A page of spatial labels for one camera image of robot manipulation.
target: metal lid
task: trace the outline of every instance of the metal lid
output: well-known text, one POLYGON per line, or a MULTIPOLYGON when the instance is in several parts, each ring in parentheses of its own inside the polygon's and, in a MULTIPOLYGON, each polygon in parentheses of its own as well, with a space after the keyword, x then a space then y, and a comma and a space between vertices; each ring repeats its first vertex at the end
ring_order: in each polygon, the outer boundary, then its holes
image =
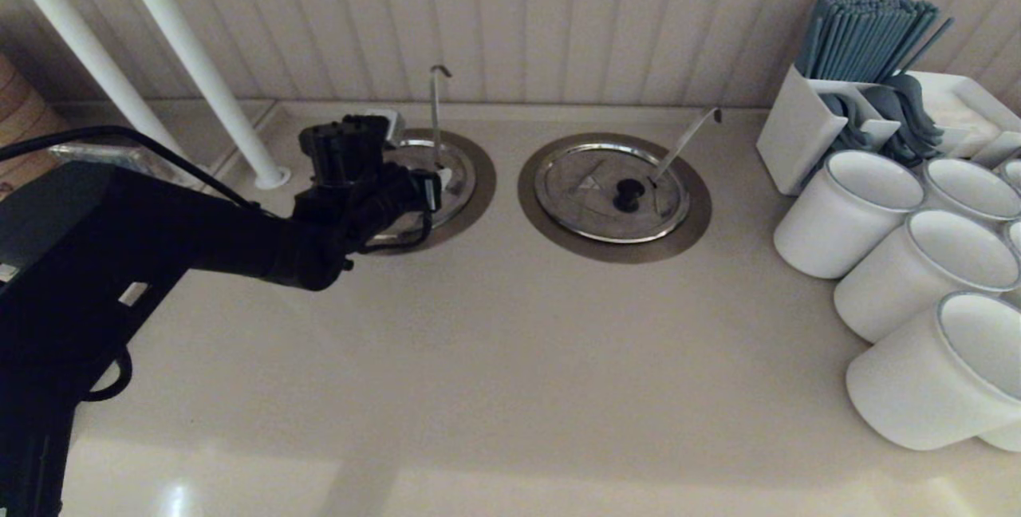
POLYGON ((579 142, 541 159, 535 194, 550 218, 577 234, 617 244, 649 242, 677 228, 691 206, 673 169, 652 182, 659 166, 660 157, 626 141, 579 142))
MULTIPOLYGON (((427 132, 405 131, 397 148, 384 154, 384 159, 412 170, 436 171, 433 141, 427 132)), ((465 208, 472 199, 477 181, 475 165, 457 143, 463 139, 448 135, 444 133, 440 145, 440 165, 450 169, 451 176, 440 196, 441 207, 433 215, 433 229, 443 226, 465 208)), ((377 240, 405 240, 418 236, 421 231, 422 215, 406 214, 377 236, 377 240)))

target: black knob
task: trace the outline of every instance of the black knob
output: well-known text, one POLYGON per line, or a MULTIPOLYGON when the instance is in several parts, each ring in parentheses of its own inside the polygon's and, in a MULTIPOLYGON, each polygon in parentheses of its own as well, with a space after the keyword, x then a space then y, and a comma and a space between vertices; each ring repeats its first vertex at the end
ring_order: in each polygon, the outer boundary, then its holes
POLYGON ((645 187, 633 178, 626 178, 617 183, 617 196, 614 206, 617 209, 631 214, 638 210, 638 198, 645 194, 645 187))

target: white pole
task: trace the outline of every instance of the white pole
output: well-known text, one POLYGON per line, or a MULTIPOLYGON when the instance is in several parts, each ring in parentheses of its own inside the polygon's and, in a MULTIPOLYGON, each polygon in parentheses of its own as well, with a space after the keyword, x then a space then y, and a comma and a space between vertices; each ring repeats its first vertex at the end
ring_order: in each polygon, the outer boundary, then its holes
POLYGON ((195 33, 175 0, 142 0, 159 29, 163 31, 174 52, 181 58, 188 74, 198 86, 213 112, 223 122, 228 134, 238 145, 238 150, 255 171, 255 186, 266 190, 284 185, 290 178, 288 169, 283 169, 270 156, 262 141, 255 135, 251 122, 224 82, 216 66, 205 53, 195 33))
POLYGON ((128 82, 116 62, 100 44, 99 39, 89 29, 68 0, 34 0, 46 18, 53 24, 75 55, 85 64, 107 96, 113 100, 120 112, 132 126, 156 142, 167 146, 181 156, 187 157, 177 140, 166 131, 162 122, 152 113, 152 109, 142 100, 135 87, 128 82))

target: white countertop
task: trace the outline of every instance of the white countertop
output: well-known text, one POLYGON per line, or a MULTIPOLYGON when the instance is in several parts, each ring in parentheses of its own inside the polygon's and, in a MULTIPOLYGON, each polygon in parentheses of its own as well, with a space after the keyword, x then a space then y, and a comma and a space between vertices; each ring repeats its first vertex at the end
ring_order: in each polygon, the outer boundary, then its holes
MULTIPOLYGON (((279 105, 263 132, 292 181, 228 180, 288 215, 300 129, 362 107, 279 105)), ((190 272, 133 340, 131 386, 79 408, 62 515, 1018 515, 1021 455, 910 452, 855 412, 843 374, 867 344, 834 282, 773 249, 791 200, 755 150, 765 113, 725 112, 685 150, 713 219, 678 257, 593 262, 528 223, 517 179, 540 146, 669 146, 693 115, 445 107, 496 166, 482 219, 321 293, 190 272)))

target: white wall panel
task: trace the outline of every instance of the white wall panel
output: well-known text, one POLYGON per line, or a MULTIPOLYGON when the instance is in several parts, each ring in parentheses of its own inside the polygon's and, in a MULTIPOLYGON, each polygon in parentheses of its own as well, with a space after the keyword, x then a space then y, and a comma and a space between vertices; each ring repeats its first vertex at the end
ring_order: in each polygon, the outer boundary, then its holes
MULTIPOLYGON (((139 0, 71 0, 140 92, 197 96, 139 0)), ((814 0, 179 0, 240 96, 768 106, 814 0)), ((929 0, 954 28, 919 63, 1015 109, 1021 0, 929 0)), ((102 92, 31 0, 0 0, 3 50, 54 100, 102 92)))

